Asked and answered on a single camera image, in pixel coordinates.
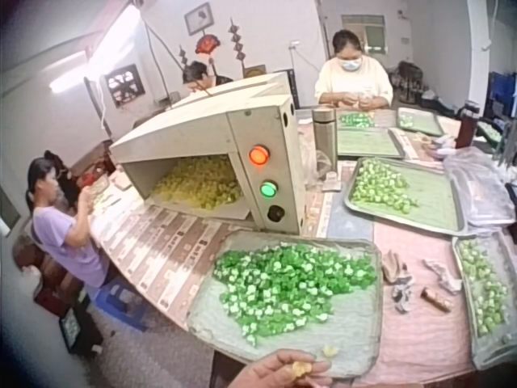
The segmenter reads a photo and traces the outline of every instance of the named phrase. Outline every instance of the red indicator light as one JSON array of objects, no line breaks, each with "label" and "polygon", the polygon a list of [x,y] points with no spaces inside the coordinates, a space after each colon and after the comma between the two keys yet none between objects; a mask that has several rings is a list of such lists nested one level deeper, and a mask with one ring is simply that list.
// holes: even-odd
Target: red indicator light
[{"label": "red indicator light", "polygon": [[269,159],[269,151],[266,147],[262,147],[261,145],[256,145],[250,151],[250,160],[254,164],[258,166],[262,166],[266,164]]}]

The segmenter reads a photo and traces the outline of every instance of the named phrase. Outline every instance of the green indicator light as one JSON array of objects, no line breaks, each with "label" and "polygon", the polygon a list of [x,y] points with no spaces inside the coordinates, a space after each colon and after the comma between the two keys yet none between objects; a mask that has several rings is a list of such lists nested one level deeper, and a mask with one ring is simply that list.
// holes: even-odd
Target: green indicator light
[{"label": "green indicator light", "polygon": [[272,182],[264,182],[260,186],[260,192],[263,196],[267,198],[272,198],[276,195],[276,192],[278,191],[278,188],[276,187],[276,184]]}]

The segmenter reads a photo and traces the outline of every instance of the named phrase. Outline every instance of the finger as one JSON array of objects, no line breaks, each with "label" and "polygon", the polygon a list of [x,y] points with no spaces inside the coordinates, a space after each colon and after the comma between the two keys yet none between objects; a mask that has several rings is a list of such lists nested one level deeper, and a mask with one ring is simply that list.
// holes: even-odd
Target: finger
[{"label": "finger", "polygon": [[255,363],[254,370],[260,376],[279,370],[284,365],[295,361],[313,363],[316,357],[301,350],[280,349]]},{"label": "finger", "polygon": [[286,386],[296,380],[292,365],[284,365],[282,368],[268,374],[260,382],[260,388],[278,388]]},{"label": "finger", "polygon": [[310,374],[313,375],[313,374],[324,373],[327,370],[329,370],[331,367],[332,367],[332,364],[329,361],[315,362],[313,364],[313,370],[311,371]]},{"label": "finger", "polygon": [[297,381],[294,386],[311,386],[313,388],[323,388],[332,384],[332,378],[330,377],[305,377],[302,380]]}]

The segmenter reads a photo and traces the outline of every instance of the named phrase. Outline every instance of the purple shirt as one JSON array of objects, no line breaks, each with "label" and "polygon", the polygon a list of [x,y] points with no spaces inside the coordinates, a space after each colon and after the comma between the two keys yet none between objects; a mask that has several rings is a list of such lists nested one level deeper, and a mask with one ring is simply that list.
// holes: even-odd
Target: purple shirt
[{"label": "purple shirt", "polygon": [[106,279],[108,259],[99,255],[89,241],[84,247],[74,248],[66,244],[65,238],[75,218],[56,208],[35,208],[32,215],[34,231],[51,255],[68,272],[92,287],[100,287]]}]

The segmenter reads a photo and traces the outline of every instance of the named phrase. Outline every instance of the face mask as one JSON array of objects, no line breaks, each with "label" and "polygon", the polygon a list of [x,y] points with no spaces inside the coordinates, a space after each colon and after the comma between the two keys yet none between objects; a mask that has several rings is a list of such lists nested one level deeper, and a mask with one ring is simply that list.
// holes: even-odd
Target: face mask
[{"label": "face mask", "polygon": [[342,61],[341,67],[345,71],[356,71],[363,63],[363,58],[353,59],[351,61]]}]

